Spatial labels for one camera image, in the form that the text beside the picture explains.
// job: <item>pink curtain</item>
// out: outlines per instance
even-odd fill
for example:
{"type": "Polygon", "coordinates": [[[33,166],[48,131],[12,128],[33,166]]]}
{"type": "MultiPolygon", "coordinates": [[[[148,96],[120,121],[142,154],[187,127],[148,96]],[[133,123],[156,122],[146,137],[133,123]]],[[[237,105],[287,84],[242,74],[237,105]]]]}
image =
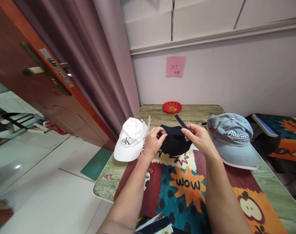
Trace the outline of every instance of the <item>pink curtain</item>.
{"type": "Polygon", "coordinates": [[[119,0],[14,0],[118,136],[139,98],[119,0]]]}

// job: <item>ck logo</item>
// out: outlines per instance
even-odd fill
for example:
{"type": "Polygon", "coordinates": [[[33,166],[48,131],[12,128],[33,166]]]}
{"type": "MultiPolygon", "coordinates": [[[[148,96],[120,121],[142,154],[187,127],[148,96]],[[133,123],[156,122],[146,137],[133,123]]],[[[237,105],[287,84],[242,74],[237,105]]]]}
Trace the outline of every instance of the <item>ck logo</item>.
{"type": "Polygon", "coordinates": [[[130,137],[123,138],[122,142],[123,142],[125,145],[129,145],[129,144],[130,144],[130,143],[129,143],[129,140],[130,140],[130,139],[131,139],[130,137]]]}

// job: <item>wooden door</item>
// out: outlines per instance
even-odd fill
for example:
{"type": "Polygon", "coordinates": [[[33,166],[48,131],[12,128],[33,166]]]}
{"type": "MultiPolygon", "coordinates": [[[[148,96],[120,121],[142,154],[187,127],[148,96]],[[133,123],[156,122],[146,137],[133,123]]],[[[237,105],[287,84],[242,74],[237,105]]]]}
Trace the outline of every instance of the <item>wooden door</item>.
{"type": "Polygon", "coordinates": [[[116,137],[11,0],[0,0],[0,82],[69,134],[114,149],[116,137]],[[30,75],[39,64],[46,72],[30,75]]]}

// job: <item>red plastic plate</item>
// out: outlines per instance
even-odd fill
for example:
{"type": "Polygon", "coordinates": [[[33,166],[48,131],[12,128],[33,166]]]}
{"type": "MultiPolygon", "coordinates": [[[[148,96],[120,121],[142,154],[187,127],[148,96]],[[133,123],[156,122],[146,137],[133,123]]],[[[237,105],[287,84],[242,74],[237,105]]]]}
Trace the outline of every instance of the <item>red plastic plate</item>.
{"type": "Polygon", "coordinates": [[[182,106],[179,102],[166,102],[162,105],[162,109],[168,114],[175,114],[180,112],[182,106]]]}

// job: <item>person's left hand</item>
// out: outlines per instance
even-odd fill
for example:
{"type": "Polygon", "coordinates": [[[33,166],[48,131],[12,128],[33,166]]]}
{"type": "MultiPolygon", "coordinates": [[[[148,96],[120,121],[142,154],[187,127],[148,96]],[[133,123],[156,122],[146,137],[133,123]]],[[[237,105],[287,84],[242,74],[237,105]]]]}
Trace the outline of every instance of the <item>person's left hand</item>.
{"type": "Polygon", "coordinates": [[[144,149],[144,156],[149,157],[150,161],[153,159],[155,154],[160,149],[164,139],[166,138],[167,134],[164,133],[160,138],[157,137],[157,134],[160,131],[163,131],[164,129],[162,127],[154,127],[150,130],[150,132],[146,136],[145,140],[145,149],[144,149]]]}

